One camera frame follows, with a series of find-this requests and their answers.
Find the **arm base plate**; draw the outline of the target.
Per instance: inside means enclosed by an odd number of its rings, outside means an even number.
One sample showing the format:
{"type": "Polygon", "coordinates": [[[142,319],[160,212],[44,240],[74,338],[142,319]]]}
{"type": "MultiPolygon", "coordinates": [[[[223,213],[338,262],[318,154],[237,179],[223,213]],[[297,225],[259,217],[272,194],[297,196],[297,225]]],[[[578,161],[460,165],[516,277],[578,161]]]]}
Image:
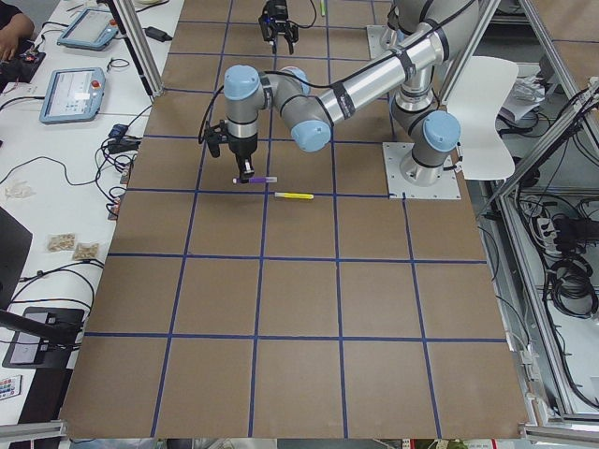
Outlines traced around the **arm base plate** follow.
{"type": "Polygon", "coordinates": [[[414,144],[382,144],[390,199],[460,200],[460,188],[448,153],[439,167],[422,167],[412,158],[414,144]]]}

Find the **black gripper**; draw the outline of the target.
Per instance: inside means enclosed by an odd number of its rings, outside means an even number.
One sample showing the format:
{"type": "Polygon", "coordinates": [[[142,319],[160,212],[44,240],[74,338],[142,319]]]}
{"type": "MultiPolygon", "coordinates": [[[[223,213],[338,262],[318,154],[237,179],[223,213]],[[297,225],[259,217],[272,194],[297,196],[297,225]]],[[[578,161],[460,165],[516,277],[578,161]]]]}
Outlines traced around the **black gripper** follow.
{"type": "Polygon", "coordinates": [[[294,53],[295,45],[299,41],[299,28],[289,20],[285,0],[268,0],[258,17],[258,24],[263,40],[270,44],[273,54],[277,53],[278,36],[285,38],[289,53],[294,53]]]}
{"type": "Polygon", "coordinates": [[[257,149],[257,136],[248,138],[229,136],[228,147],[236,157],[239,170],[237,183],[249,183],[255,175],[251,156],[257,149]]]}

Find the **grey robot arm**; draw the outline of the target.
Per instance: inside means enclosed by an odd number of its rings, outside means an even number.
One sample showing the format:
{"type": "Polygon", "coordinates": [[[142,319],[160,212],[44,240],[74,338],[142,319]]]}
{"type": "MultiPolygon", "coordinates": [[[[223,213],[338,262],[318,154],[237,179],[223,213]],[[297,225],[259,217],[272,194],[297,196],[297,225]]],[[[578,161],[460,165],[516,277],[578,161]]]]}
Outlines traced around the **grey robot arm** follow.
{"type": "Polygon", "coordinates": [[[403,110],[426,109],[432,101],[432,68],[455,58],[466,46],[478,23],[479,4],[396,1],[391,16],[404,40],[318,96],[309,93],[304,73],[295,68],[267,74],[250,65],[234,65],[226,71],[224,130],[242,182],[255,174],[252,155],[262,109],[277,109],[291,137],[306,152],[321,150],[336,123],[394,89],[400,91],[403,110]]]}

